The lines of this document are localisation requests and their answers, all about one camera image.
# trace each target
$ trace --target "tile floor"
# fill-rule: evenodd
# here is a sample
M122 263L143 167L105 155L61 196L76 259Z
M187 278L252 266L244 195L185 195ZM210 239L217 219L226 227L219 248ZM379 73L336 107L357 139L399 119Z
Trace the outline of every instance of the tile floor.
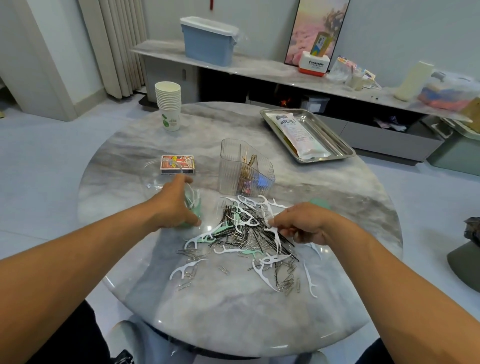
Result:
M6 118L0 119L0 258L78 227L82 173L109 136L148 114L138 105L142 96L109 99L72 122L24 114L0 103L0 109L6 108ZM427 163L410 167L363 159L396 206L405 263L480 320L480 293L464 285L446 261L446 254L465 241L463 220L480 215L475 198L480 178ZM104 333L131 315L102 284L88 300ZM370 324L324 353L331 363L354 363L377 337Z

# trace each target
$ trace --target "round marble table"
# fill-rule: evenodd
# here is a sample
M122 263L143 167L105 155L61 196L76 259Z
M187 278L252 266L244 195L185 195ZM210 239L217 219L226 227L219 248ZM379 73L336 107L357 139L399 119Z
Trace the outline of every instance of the round marble table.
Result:
M210 254L198 264L192 285L177 291L185 264L176 254L185 239L215 223L220 143L241 139L257 148L274 166L271 196L294 204L319 197L332 210L372 233L389 251L402 256L402 237L395 208L375 175L359 157L297 164L270 131L260 107L209 102L183 105L181 128L167 132L154 112L109 138L88 164L79 188L78 217L83 225L144 201L139 173L161 155L194 155L194 186L202 194L200 228L162 230L133 247L107 274L114 295L147 323L185 343L245 357L312 352L351 335L369 316L350 279L328 247L322 259L298 245L295 271L300 293L274 292L249 261L234 254ZM206 244L199 244L205 252ZM308 290L306 262L318 299ZM219 265L228 266L230 275Z

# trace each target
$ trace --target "framed picture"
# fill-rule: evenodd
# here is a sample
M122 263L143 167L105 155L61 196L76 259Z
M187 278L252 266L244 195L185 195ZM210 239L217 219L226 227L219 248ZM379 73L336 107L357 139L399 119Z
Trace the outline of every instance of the framed picture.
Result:
M331 59L349 1L300 0L285 63L298 66L302 52L310 53L319 32L332 36L325 53Z

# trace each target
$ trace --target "curtain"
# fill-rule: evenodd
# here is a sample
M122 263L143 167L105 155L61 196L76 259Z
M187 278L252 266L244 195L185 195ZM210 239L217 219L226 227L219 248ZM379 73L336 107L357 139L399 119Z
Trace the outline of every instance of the curtain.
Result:
M79 0L108 94L130 96L145 84L145 66L133 46L146 40L142 0Z

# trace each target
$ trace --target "hand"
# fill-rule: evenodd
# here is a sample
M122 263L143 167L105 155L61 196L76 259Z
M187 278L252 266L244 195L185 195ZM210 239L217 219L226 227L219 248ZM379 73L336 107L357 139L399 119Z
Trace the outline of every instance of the hand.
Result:
M297 243L313 242L327 245L324 227L335 213L310 202L303 202L287 208L269 220L285 237L293 237Z
M144 204L153 213L152 224L155 230L174 228L186 222L200 226L202 221L185 205L185 183L193 179L178 174L172 182L166 183L162 190Z

